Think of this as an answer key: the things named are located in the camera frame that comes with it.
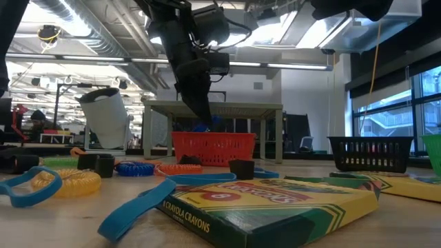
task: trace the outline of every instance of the orange spiral coil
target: orange spiral coil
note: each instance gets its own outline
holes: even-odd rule
[[[87,196],[99,190],[101,186],[101,177],[94,172],[85,172],[77,169],[59,169],[56,172],[63,179],[63,186],[54,197],[69,198],[78,196]],[[54,180],[54,176],[41,172],[31,180],[31,186],[34,191],[49,185]]]
[[[157,165],[154,169],[155,176],[171,176],[179,174],[201,174],[200,165]]]

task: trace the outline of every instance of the crayola crayons box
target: crayola crayons box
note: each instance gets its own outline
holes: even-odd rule
[[[158,208],[215,247],[299,247],[374,211],[373,191],[285,179],[177,187]]]
[[[381,192],[441,203],[441,178],[392,172],[332,172],[331,177],[379,180]]]
[[[339,177],[324,177],[324,178],[312,178],[312,177],[299,177],[299,176],[286,176],[285,179],[299,180],[302,182],[321,183],[326,185],[333,185],[339,187],[348,187],[352,189],[370,190],[375,193],[377,200],[380,197],[381,181],[371,179],[358,179],[358,178],[339,178]]]

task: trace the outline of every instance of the yellow spiral coil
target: yellow spiral coil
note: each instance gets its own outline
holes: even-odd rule
[[[101,177],[94,172],[82,172],[77,169],[58,169],[56,172],[63,179],[63,186],[56,192],[54,197],[69,198],[77,196],[86,196],[99,190],[101,186]],[[44,188],[54,180],[54,176],[41,172],[31,181],[34,191]]]

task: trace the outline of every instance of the black cup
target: black cup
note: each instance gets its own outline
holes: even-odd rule
[[[238,180],[251,180],[254,178],[254,161],[233,160],[229,161],[229,171],[237,176]]]
[[[111,178],[113,176],[113,168],[115,157],[110,154],[100,154],[96,162],[95,173],[101,178]]]
[[[98,160],[98,154],[80,154],[78,157],[78,165],[77,169],[92,169],[94,170],[96,167],[96,161]]]

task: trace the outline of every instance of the black basket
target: black basket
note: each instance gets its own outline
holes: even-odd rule
[[[413,137],[328,138],[342,172],[406,172]]]

